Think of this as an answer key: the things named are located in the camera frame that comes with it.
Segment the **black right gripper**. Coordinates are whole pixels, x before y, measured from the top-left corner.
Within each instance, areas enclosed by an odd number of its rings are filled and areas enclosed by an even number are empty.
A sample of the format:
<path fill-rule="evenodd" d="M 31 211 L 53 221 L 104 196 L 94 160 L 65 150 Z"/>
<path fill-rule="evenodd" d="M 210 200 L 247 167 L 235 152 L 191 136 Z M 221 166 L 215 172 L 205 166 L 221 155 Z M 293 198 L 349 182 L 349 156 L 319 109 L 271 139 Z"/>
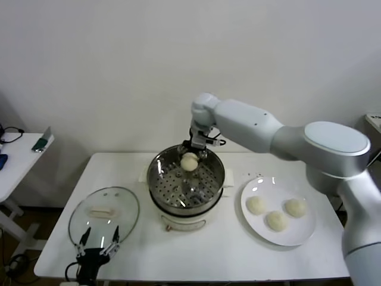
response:
<path fill-rule="evenodd" d="M 205 160 L 208 157 L 207 145 L 213 145 L 213 139 L 209 137 L 211 128 L 190 127 L 190 140 L 184 140 L 178 147 L 180 155 L 188 153 L 192 148 L 198 149 L 198 158 Z"/>

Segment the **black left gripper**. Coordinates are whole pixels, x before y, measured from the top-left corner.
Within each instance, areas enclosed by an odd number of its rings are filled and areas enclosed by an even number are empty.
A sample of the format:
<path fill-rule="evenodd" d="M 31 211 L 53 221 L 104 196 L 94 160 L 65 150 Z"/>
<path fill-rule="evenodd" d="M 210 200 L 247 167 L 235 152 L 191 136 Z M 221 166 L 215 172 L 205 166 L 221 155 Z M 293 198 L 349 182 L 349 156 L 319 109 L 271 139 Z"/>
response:
<path fill-rule="evenodd" d="M 114 256 L 120 248 L 119 226 L 116 227 L 110 244 L 104 249 L 85 249 L 90 231 L 91 228 L 88 228 L 81 236 L 79 243 L 76 244 L 77 262 L 80 266 L 77 282 L 80 285 L 96 285 L 96 278 L 100 267 L 107 264 L 110 261 L 110 256 Z"/>

